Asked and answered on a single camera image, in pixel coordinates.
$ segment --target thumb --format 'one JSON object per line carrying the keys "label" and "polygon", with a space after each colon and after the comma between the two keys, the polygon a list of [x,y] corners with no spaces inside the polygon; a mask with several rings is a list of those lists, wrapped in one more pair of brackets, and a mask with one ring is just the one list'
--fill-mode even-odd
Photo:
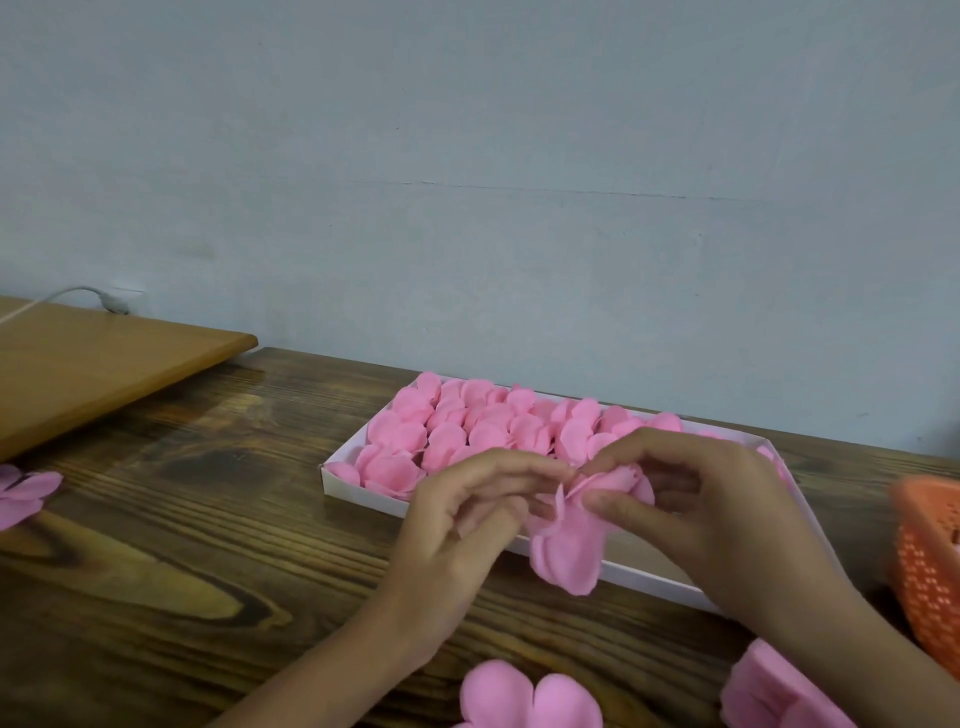
{"label": "thumb", "polygon": [[677,555],[685,551],[684,546],[690,538],[687,523],[641,503],[627,493],[590,491],[584,494],[584,506],[594,516],[618,525],[655,546],[675,563]]}

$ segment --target white cable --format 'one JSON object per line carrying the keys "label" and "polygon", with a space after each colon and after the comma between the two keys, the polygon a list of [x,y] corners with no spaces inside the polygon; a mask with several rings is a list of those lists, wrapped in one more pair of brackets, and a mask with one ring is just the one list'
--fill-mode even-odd
{"label": "white cable", "polygon": [[55,298],[59,298],[64,293],[70,293],[70,291],[90,291],[91,293],[97,294],[97,296],[100,298],[100,305],[110,313],[117,313],[122,316],[126,316],[127,314],[130,313],[130,307],[127,305],[125,301],[121,301],[116,296],[111,296],[109,293],[107,293],[107,291],[102,291],[99,288],[93,288],[92,286],[89,286],[89,285],[71,285],[70,287],[63,288],[57,291],[56,293],[51,293],[49,296],[45,298],[36,299],[35,301],[30,301],[29,303],[20,306],[16,310],[11,311],[6,316],[0,316],[0,327],[2,327],[8,321],[15,319],[21,313],[27,312],[28,310],[33,308],[35,305],[40,305],[41,303],[47,303],[48,301],[52,301]]}

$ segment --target orange plastic basket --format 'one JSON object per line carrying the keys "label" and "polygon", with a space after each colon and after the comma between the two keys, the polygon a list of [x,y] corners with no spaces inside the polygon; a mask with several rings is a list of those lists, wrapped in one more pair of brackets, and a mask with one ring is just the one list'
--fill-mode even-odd
{"label": "orange plastic basket", "polygon": [[890,491],[900,511],[894,590],[926,652],[960,680],[960,483],[905,478]]}

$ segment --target wall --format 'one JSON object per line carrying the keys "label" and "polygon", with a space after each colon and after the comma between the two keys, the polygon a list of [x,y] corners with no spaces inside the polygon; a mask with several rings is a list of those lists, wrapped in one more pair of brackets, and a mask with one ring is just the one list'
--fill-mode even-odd
{"label": "wall", "polygon": [[953,0],[7,0],[0,290],[960,455]]}

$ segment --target wood grain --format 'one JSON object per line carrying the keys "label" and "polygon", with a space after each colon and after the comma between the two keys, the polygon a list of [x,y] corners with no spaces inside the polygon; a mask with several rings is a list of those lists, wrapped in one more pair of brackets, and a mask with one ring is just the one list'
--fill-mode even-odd
{"label": "wood grain", "polygon": [[[0,296],[0,316],[24,303]],[[248,333],[37,305],[0,327],[0,462],[255,346]]]}
{"label": "wood grain", "polygon": [[[23,457],[66,478],[0,533],[4,725],[204,725],[343,623],[399,521],[324,501],[317,465],[413,376],[261,350]],[[960,464],[753,431],[784,454],[857,586],[889,599],[887,484]],[[720,725],[750,638],[610,584],[566,595],[505,554],[440,654],[363,724],[453,725],[463,676],[503,658],[574,676],[608,726]]]}

